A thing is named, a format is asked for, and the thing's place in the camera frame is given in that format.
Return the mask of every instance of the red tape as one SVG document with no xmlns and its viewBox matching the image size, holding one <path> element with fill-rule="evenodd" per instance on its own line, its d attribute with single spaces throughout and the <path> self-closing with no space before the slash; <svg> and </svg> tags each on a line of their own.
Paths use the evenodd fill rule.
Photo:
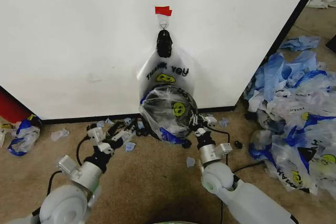
<svg viewBox="0 0 336 224">
<path fill-rule="evenodd" d="M 169 10 L 169 6 L 156 6 L 155 14 L 162 14 L 165 16 L 171 16 L 172 10 Z"/>
</svg>

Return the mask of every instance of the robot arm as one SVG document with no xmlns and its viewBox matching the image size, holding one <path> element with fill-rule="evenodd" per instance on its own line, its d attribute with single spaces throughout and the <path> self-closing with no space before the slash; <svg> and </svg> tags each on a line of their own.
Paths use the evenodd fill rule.
<svg viewBox="0 0 336 224">
<path fill-rule="evenodd" d="M 243 182 L 222 163 L 232 150 L 230 144 L 216 143 L 201 124 L 194 125 L 201 154 L 202 185 L 228 207 L 241 224 L 298 224 L 298 220 L 256 186 Z"/>
<path fill-rule="evenodd" d="M 94 153 L 85 158 L 79 166 L 68 155 L 62 157 L 57 167 L 66 174 L 70 185 L 53 190 L 43 201 L 41 207 L 26 218 L 16 219 L 8 224 L 84 224 L 90 216 L 93 204 L 98 199 L 101 188 L 100 176 L 106 172 L 107 163 L 114 151 L 120 148 L 133 134 L 134 125 L 130 124 L 115 136 L 109 130 L 92 126 L 88 137 L 93 144 Z"/>
</svg>

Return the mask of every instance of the white panel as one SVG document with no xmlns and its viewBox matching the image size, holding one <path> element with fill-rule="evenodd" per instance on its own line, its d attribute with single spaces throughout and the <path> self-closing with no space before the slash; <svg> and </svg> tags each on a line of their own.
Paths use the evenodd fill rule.
<svg viewBox="0 0 336 224">
<path fill-rule="evenodd" d="M 235 105 L 299 0 L 0 0 L 1 85 L 42 119 L 138 112 L 154 6 L 196 61 L 200 108 Z"/>
</svg>

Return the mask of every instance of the smiley face logo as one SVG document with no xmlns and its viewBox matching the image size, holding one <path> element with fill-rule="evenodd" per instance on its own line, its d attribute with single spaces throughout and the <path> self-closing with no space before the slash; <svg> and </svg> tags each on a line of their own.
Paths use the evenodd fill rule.
<svg viewBox="0 0 336 224">
<path fill-rule="evenodd" d="M 334 155 L 324 154 L 324 155 L 322 155 L 322 163 L 324 165 L 335 164 L 336 163 L 336 158 L 335 158 Z"/>
<path fill-rule="evenodd" d="M 175 78 L 173 78 L 171 76 L 168 76 L 164 73 L 161 73 L 156 78 L 156 81 L 158 81 L 158 82 L 175 82 Z"/>
<path fill-rule="evenodd" d="M 182 102 L 175 102 L 173 106 L 173 114 L 176 116 L 181 116 L 185 112 L 185 106 Z"/>
<path fill-rule="evenodd" d="M 306 113 L 302 114 L 301 118 L 306 121 L 306 120 L 308 120 L 308 116 L 309 116 L 309 113 L 306 112 Z"/>
<path fill-rule="evenodd" d="M 299 172 L 297 170 L 292 170 L 292 173 L 294 181 L 299 185 L 302 184 L 302 179 Z"/>
</svg>

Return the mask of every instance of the metal hook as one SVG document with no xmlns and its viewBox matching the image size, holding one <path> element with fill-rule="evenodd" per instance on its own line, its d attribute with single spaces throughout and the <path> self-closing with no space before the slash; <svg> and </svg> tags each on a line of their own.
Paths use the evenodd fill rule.
<svg viewBox="0 0 336 224">
<path fill-rule="evenodd" d="M 161 26 L 162 29 L 165 29 L 166 26 L 167 26 L 167 23 L 160 23 L 160 26 Z"/>
</svg>

